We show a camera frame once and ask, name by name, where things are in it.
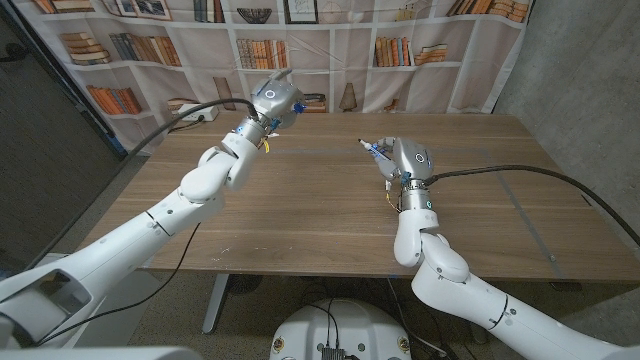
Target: gray wall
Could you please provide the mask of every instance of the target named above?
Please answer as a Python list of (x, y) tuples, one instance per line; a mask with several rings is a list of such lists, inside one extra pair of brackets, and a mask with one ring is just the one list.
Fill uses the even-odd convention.
[(538, 0), (495, 108), (520, 118), (566, 174), (596, 191), (636, 232), (639, 24), (637, 0)]

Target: blue connector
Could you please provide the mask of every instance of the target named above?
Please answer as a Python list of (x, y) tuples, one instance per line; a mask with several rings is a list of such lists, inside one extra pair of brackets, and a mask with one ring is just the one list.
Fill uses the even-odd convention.
[(408, 171), (405, 171), (402, 173), (402, 178), (400, 179), (400, 183), (402, 185), (405, 185), (406, 183), (409, 182), (409, 179), (411, 178), (411, 173)]
[(300, 103), (299, 101), (293, 105), (293, 111), (296, 114), (302, 114), (305, 108), (306, 106), (302, 105), (302, 103)]

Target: bowl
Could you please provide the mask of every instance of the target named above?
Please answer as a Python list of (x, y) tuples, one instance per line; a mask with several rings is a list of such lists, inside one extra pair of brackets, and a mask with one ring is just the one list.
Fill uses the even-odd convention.
[(238, 14), (249, 24), (264, 24), (271, 16), (271, 9), (238, 8)]

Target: table leg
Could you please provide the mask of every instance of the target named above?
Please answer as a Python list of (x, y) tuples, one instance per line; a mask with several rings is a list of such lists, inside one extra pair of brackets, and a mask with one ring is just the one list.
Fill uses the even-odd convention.
[(229, 274), (216, 275), (211, 299), (209, 299), (209, 307), (207, 308), (207, 314), (204, 316), (204, 324), (202, 324), (202, 332), (205, 334), (212, 333), (218, 324), (218, 317), (224, 305), (228, 280)]

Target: picture frame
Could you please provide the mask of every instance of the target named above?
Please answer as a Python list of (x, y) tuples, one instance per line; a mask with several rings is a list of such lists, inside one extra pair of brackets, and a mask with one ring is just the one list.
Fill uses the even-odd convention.
[(109, 14), (122, 16), (122, 14), (120, 14), (120, 6), (116, 2), (116, 0), (102, 0), (102, 4), (104, 4), (104, 7), (107, 9)]
[(118, 10), (120, 10), (121, 16), (138, 17), (132, 1), (133, 0), (116, 0), (116, 4), (118, 4)]
[(171, 21), (165, 0), (131, 0), (139, 18)]
[(282, 0), (287, 24), (317, 24), (318, 0)]

